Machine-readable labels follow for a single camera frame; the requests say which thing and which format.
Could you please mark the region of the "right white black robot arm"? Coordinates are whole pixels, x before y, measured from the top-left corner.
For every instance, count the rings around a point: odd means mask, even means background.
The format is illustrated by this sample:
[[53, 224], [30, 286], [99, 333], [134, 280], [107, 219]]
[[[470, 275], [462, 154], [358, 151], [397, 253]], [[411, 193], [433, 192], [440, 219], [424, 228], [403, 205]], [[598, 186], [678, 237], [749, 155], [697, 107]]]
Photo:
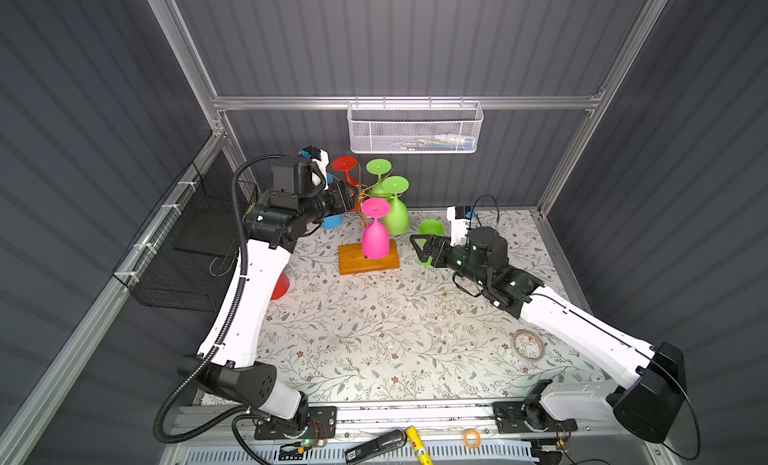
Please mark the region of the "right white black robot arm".
[[531, 430], [553, 431], [569, 420], [587, 420], [617, 423], [646, 442], [666, 440], [687, 400], [680, 349], [627, 335], [512, 266], [507, 241], [492, 227], [470, 230], [463, 245], [425, 234], [412, 235], [410, 242], [419, 260], [470, 280], [491, 305], [554, 335], [607, 373], [598, 384], [538, 381], [518, 412]]

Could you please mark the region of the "pink wine glass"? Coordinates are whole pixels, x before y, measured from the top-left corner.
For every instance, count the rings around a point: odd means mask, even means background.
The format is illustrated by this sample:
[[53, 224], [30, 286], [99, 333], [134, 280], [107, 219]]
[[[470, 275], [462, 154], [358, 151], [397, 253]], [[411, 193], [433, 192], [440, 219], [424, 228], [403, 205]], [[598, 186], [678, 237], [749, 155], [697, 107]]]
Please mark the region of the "pink wine glass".
[[390, 204], [381, 198], [369, 198], [361, 207], [364, 215], [373, 219], [362, 236], [362, 252], [372, 260], [385, 258], [390, 251], [389, 232], [381, 219], [390, 213]]

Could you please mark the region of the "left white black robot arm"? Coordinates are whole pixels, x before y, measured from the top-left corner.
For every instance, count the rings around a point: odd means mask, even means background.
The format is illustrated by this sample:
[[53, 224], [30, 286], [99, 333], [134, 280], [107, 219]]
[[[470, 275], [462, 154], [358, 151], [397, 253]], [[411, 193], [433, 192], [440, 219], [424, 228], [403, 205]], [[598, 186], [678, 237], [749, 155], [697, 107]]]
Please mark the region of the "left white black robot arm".
[[234, 173], [235, 273], [224, 304], [196, 354], [186, 357], [179, 388], [199, 386], [287, 421], [302, 421], [306, 397], [281, 382], [275, 366], [257, 359], [259, 334], [271, 296], [297, 242], [328, 217], [351, 211], [356, 189], [327, 180], [328, 154], [310, 147], [297, 155], [269, 155], [272, 185], [244, 205], [238, 194], [241, 165]]

